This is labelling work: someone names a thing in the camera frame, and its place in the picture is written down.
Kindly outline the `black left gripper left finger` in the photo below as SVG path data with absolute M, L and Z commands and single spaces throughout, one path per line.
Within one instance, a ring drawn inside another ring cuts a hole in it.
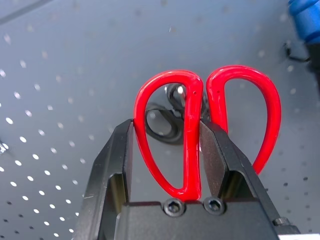
M 74 240 L 112 240 L 123 204 L 130 201 L 134 124 L 119 124 L 93 162 Z

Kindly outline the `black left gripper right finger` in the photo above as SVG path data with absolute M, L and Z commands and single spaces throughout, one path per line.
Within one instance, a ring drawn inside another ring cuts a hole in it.
M 295 235 L 300 230 L 277 211 L 245 154 L 217 124 L 201 120 L 200 147 L 218 235 Z

